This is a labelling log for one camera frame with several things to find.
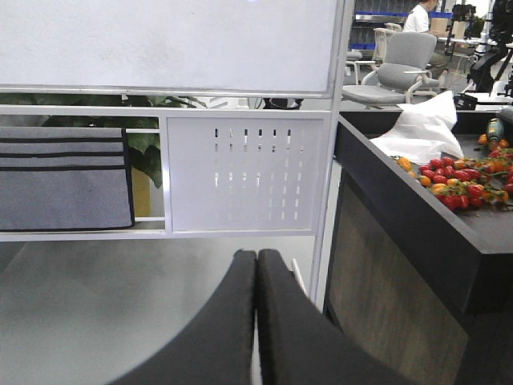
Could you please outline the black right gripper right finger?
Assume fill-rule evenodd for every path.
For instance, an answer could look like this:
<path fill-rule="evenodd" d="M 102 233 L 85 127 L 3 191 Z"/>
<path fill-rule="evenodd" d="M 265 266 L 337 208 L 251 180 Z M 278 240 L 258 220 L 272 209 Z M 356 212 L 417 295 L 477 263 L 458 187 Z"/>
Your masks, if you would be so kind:
<path fill-rule="evenodd" d="M 409 384 L 344 336 L 304 294 L 280 253 L 258 253 L 256 315 L 264 384 Z"/>

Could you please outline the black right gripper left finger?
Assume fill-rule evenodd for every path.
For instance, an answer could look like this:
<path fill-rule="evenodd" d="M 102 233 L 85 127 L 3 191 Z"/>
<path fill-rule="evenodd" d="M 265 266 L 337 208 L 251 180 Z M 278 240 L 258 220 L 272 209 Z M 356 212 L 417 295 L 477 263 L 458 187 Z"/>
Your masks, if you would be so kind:
<path fill-rule="evenodd" d="M 250 384 L 257 254 L 235 252 L 212 296 L 178 335 L 113 384 Z"/>

